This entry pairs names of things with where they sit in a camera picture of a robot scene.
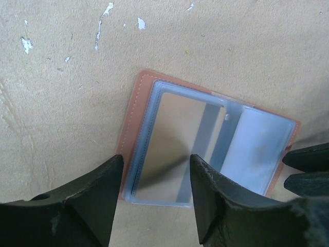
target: paint chip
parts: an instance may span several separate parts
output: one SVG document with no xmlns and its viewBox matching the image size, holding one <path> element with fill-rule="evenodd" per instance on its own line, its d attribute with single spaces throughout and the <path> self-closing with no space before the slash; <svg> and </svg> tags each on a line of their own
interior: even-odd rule
<svg viewBox="0 0 329 247">
<path fill-rule="evenodd" d="M 194 4 L 191 4 L 190 7 L 186 10 L 186 11 L 190 11 L 191 9 L 193 9 Z"/>
<path fill-rule="evenodd" d="M 29 50 L 33 49 L 32 41 L 30 39 L 25 39 L 24 37 L 21 37 L 21 41 L 24 51 L 26 52 L 26 54 L 29 54 Z"/>
<path fill-rule="evenodd" d="M 95 42 L 95 50 L 98 49 L 98 41 L 101 36 L 101 26 L 102 26 L 102 20 L 105 15 L 109 15 L 109 11 L 113 9 L 113 3 L 109 3 L 108 7 L 105 9 L 104 13 L 99 17 L 99 22 L 98 22 L 98 33 L 96 35 L 96 42 Z"/>
<path fill-rule="evenodd" d="M 137 20 L 138 20 L 138 28 L 139 28 L 139 30 L 145 29 L 146 28 L 145 21 L 143 19 L 139 18 L 139 17 L 137 18 Z"/>
</svg>

